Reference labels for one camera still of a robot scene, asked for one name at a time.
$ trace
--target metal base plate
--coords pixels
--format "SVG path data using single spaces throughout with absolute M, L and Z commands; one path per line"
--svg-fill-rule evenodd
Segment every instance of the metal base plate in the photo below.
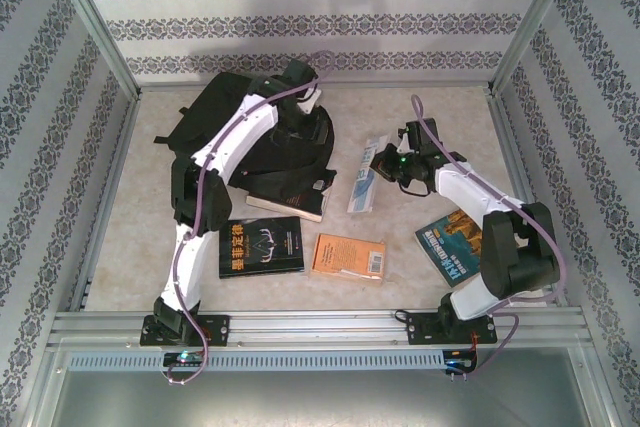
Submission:
M 198 315 L 196 317 L 198 325 L 203 328 L 209 339 L 209 346 L 226 347 L 229 338 L 228 315 Z M 201 347 L 202 340 L 197 332 L 194 332 L 189 340 L 184 343 L 174 332 L 164 325 L 156 322 L 153 315 L 147 315 L 142 325 L 140 335 L 140 345 L 142 347 L 156 347 L 160 345 L 170 345 L 176 347 Z
M 478 344 L 498 341 L 493 319 L 488 316 L 460 322 L 449 332 L 444 331 L 437 312 L 406 312 L 403 322 L 407 326 L 409 345 L 470 344 L 474 333 Z

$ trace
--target patterned wallpaper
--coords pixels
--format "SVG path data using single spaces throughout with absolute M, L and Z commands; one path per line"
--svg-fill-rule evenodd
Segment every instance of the patterned wallpaper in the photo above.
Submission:
M 531 1 L 95 0 L 141 85 L 276 71 L 322 49 L 341 81 L 488 81 Z
M 503 92 L 623 425 L 640 425 L 638 0 L 554 0 Z
M 77 278 L 129 99 L 70 0 L 0 0 L 0 426 Z

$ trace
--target enclosure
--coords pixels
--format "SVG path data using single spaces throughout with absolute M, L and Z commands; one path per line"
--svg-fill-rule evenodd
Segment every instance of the enclosure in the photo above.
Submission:
M 640 424 L 639 2 L 1 0 L 0 425 Z M 302 221 L 306 272 L 221 280 L 215 237 L 201 311 L 230 316 L 228 343 L 168 386 L 180 349 L 140 346 L 175 246 L 153 140 L 216 73 L 290 58 L 332 70 L 338 174 Z M 549 207 L 568 265 L 553 303 L 503 309 L 520 325 L 467 382 L 442 359 L 468 345 L 410 345 L 394 318 L 451 290 L 412 237 L 454 204 L 378 182 L 371 213 L 346 211 L 366 140 L 414 120 L 413 94 L 447 148 Z M 276 215 L 229 191 L 232 218 Z M 319 233 L 384 242 L 383 284 L 310 275 Z

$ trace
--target orange book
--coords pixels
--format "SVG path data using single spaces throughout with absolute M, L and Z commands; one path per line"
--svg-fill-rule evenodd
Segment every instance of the orange book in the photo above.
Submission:
M 382 281 L 385 246 L 379 242 L 320 234 L 312 272 L 352 280 Z

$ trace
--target marble floor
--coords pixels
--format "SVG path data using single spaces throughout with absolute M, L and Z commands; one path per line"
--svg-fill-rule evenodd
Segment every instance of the marble floor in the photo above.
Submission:
M 347 214 L 366 139 L 395 132 L 413 120 L 410 95 L 422 98 L 426 116 L 436 119 L 445 145 L 457 150 L 497 187 L 511 193 L 506 167 L 480 87 L 422 89 L 327 89 L 321 104 L 335 126 L 329 168 L 336 177 L 322 223 L 302 221 L 306 273 L 218 278 L 217 236 L 208 251 L 202 279 L 203 310 L 308 310 L 431 308 L 449 289 L 418 247 L 413 233 L 455 210 L 438 195 L 417 198 L 380 181 L 373 212 Z M 86 309 L 150 311 L 167 280 L 175 242 L 170 205 L 169 167 L 173 154 L 156 145 L 179 121 L 197 91 L 146 92 L 102 244 Z M 277 214 L 249 207 L 246 192 L 230 188 L 232 218 Z M 319 233 L 332 233 L 386 244 L 382 285 L 310 275 Z

